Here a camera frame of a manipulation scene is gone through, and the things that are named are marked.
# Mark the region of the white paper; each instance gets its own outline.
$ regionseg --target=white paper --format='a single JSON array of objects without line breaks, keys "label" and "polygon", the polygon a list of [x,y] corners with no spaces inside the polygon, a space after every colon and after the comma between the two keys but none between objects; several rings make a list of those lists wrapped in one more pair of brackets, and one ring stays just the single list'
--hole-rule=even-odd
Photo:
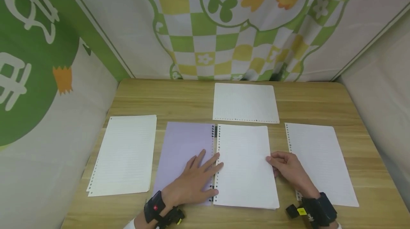
[{"label": "white paper", "polygon": [[335,129],[294,123],[285,123],[285,127],[289,151],[299,158],[318,190],[333,205],[359,207]]},{"label": "white paper", "polygon": [[117,116],[109,119],[88,196],[148,192],[157,116]]},{"label": "white paper", "polygon": [[279,208],[278,192],[270,155],[267,126],[233,126],[219,124],[216,164],[224,167],[215,175],[215,205]]},{"label": "white paper", "polygon": [[279,123],[273,86],[215,83],[213,119]]}]

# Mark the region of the sleeve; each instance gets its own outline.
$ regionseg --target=sleeve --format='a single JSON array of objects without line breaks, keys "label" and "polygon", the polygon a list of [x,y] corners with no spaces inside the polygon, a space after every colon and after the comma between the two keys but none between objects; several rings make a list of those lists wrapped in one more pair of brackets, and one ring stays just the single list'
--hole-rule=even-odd
[{"label": "sleeve", "polygon": [[135,229],[134,219],[131,220],[131,221],[126,225],[126,227],[124,227],[124,229]]}]

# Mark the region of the wrist strap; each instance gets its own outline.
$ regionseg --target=wrist strap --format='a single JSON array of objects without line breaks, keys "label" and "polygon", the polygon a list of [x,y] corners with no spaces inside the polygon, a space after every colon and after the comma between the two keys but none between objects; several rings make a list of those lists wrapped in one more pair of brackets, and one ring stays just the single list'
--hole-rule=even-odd
[{"label": "wrist strap", "polygon": [[173,207],[167,215],[162,217],[160,213],[165,208],[165,203],[162,200],[161,191],[158,191],[144,206],[145,221],[150,223],[152,220],[158,221],[156,227],[159,229],[166,228],[171,223],[175,222],[180,224],[182,219],[185,218],[184,213],[178,209],[178,207]]}]

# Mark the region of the white flower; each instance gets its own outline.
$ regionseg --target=white flower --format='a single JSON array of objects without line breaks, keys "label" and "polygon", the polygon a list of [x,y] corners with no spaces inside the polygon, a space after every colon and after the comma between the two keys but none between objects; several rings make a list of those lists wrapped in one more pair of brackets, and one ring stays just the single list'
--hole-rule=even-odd
[{"label": "white flower", "polygon": [[210,57],[208,53],[203,54],[203,55],[198,55],[198,63],[200,63],[200,64],[206,64],[207,65],[212,60],[213,60],[213,58]]},{"label": "white flower", "polygon": [[233,80],[233,81],[240,81],[240,80],[242,80],[242,75],[233,76],[233,77],[232,77],[232,80]]},{"label": "white flower", "polygon": [[316,19],[327,15],[326,7],[328,4],[328,0],[317,0],[317,4],[313,7],[313,11],[316,12]]},{"label": "white flower", "polygon": [[180,78],[180,74],[178,73],[178,72],[173,72],[173,74],[172,74],[172,78],[173,79],[179,79]]},{"label": "white flower", "polygon": [[155,26],[155,29],[157,30],[157,32],[159,32],[159,29],[163,26],[164,25],[161,22],[157,22],[157,25]]}]

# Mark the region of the purple cover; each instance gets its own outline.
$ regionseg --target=purple cover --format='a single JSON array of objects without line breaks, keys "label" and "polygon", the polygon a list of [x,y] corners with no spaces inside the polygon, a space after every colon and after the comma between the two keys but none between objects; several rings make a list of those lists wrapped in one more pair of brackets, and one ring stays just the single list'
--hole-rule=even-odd
[{"label": "purple cover", "polygon": [[[206,153],[201,164],[213,156],[213,126],[214,124],[168,122],[153,195],[178,178],[189,159],[198,155],[202,149]],[[211,182],[210,179],[204,190],[210,189]],[[211,202],[207,200],[203,204],[210,205]]]}]

